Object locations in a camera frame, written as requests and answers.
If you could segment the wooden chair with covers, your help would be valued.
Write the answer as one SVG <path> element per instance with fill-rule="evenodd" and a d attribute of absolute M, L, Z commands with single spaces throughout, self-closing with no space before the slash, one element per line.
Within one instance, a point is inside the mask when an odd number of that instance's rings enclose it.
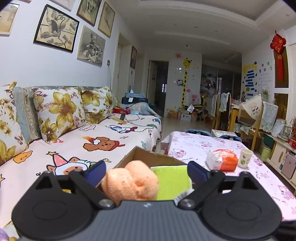
<path fill-rule="evenodd" d="M 253 136 L 251 150 L 255 150 L 259 131 L 271 133 L 278 114 L 278 106 L 258 94 L 239 105 L 239 132 Z"/>

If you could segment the framed sketch portrait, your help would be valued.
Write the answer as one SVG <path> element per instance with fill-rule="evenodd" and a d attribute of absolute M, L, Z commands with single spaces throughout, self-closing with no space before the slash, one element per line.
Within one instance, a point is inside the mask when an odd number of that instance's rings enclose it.
<path fill-rule="evenodd" d="M 77 52 L 77 60 L 102 66 L 105 49 L 105 39 L 90 28 L 83 26 Z"/>

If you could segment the cardboard box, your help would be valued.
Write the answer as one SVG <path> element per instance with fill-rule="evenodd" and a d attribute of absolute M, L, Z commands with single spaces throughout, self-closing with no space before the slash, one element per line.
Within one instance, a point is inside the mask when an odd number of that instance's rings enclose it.
<path fill-rule="evenodd" d="M 123 159 L 118 162 L 113 168 L 124 168 L 131 161 L 143 161 L 148 167 L 155 166 L 180 166 L 187 165 L 173 157 L 150 152 L 140 147 L 133 148 Z"/>

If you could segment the pink cartoon tablecloth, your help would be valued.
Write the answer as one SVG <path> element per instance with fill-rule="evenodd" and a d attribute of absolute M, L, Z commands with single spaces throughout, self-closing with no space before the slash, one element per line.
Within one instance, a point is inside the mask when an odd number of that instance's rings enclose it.
<path fill-rule="evenodd" d="M 168 156 L 184 163 L 195 161 L 207 170 L 216 169 L 229 176 L 247 171 L 279 206 L 283 220 L 295 220 L 295 196 L 276 175 L 241 142 L 172 132 L 161 143 Z"/>

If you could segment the red Chinese knot ornament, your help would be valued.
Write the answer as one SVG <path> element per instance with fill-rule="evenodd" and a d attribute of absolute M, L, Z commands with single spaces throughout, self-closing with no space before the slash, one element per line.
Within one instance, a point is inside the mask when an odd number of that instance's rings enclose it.
<path fill-rule="evenodd" d="M 279 35 L 275 31 L 275 35 L 273 37 L 273 40 L 271 41 L 270 48 L 278 54 L 277 57 L 277 63 L 278 63 L 278 78 L 279 81 L 284 82 L 284 65 L 283 65 L 283 58 L 282 58 L 282 53 L 283 49 L 286 45 L 287 41 L 285 38 L 283 38 L 281 35 Z"/>

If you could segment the green striped towel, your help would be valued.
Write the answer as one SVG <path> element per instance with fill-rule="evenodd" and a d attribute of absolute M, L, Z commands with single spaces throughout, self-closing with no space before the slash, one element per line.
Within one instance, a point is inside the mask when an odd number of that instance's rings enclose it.
<path fill-rule="evenodd" d="M 194 191 L 187 165 L 155 166 L 151 170 L 158 178 L 158 192 L 154 201 L 173 200 L 177 204 L 186 194 Z"/>

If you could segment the paper cup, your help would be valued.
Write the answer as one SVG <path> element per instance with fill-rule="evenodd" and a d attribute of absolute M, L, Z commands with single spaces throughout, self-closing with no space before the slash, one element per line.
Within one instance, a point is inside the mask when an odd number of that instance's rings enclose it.
<path fill-rule="evenodd" d="M 238 167 L 246 169 L 252 158 L 253 151 L 249 149 L 241 149 L 240 157 L 238 160 Z"/>

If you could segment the white TV cabinet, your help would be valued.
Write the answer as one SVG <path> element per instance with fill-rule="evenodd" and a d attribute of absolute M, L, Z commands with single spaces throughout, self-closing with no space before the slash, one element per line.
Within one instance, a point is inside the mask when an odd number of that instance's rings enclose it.
<path fill-rule="evenodd" d="M 273 140 L 271 158 L 266 161 L 295 195 L 295 149 L 281 138 L 274 137 Z"/>

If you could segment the orange fuzzy sock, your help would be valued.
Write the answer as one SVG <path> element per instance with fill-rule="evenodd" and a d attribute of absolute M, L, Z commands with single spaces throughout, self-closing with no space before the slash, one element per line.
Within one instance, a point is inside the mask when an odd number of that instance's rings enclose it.
<path fill-rule="evenodd" d="M 123 200 L 155 200 L 159 190 L 157 175 L 142 161 L 131 161 L 124 168 L 106 172 L 101 188 L 116 205 Z"/>

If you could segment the giraffe height chart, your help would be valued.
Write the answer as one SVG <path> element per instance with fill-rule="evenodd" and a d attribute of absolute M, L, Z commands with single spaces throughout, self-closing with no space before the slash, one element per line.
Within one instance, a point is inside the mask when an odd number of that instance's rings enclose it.
<path fill-rule="evenodd" d="M 183 76 L 183 84 L 182 84 L 182 94 L 181 94 L 181 108 L 185 108 L 185 99 L 186 99 L 186 88 L 187 88 L 187 76 L 188 70 L 191 66 L 192 60 L 185 58 L 183 60 L 183 67 L 184 67 L 184 76 Z"/>

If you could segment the orange tissue pack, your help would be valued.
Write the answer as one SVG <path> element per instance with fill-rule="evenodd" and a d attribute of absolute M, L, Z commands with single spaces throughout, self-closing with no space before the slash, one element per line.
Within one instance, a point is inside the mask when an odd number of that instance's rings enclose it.
<path fill-rule="evenodd" d="M 206 165 L 210 170 L 233 172 L 237 163 L 237 155 L 229 149 L 209 150 L 207 153 Z"/>

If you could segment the floral sofa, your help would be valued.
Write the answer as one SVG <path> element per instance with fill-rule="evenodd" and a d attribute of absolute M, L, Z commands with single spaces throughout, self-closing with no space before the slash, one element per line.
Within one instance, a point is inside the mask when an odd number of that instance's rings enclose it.
<path fill-rule="evenodd" d="M 66 175 L 99 161 L 111 169 L 134 147 L 156 147 L 161 119 L 128 114 L 120 123 L 115 105 L 107 87 L 1 87 L 1 239 L 18 238 L 12 210 L 43 172 Z"/>

